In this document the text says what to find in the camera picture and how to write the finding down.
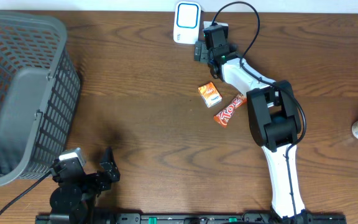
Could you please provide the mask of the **orange chocolate bar wrapper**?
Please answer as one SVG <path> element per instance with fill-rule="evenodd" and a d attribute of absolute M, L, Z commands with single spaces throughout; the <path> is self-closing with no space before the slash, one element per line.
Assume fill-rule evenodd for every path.
<path fill-rule="evenodd" d="M 222 127 L 226 128 L 235 110 L 246 102 L 247 97 L 239 93 L 224 109 L 222 109 L 218 114 L 214 116 L 214 120 Z"/>

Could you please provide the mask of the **white green medicine box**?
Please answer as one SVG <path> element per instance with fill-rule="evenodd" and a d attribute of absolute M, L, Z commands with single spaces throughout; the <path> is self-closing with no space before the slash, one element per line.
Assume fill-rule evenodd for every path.
<path fill-rule="evenodd" d="M 227 23 L 223 23 L 223 22 L 216 22 L 216 24 L 217 25 L 221 25 L 221 26 L 228 26 L 228 24 Z M 206 28 L 208 28 L 208 27 L 210 27 L 212 25 L 212 22 L 211 21 L 204 21 L 203 22 L 203 26 L 204 26 L 204 28 L 206 29 Z"/>

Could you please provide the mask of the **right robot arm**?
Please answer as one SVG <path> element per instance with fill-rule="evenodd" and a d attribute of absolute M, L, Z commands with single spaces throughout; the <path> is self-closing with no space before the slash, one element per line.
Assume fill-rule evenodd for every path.
<path fill-rule="evenodd" d="M 296 172 L 296 145 L 304 136 L 304 112 L 290 83 L 276 82 L 253 69 L 227 40 L 228 27 L 204 28 L 195 60 L 207 63 L 211 75 L 245 95 L 249 128 L 266 156 L 272 183 L 272 210 L 282 223 L 296 223 L 305 205 Z"/>

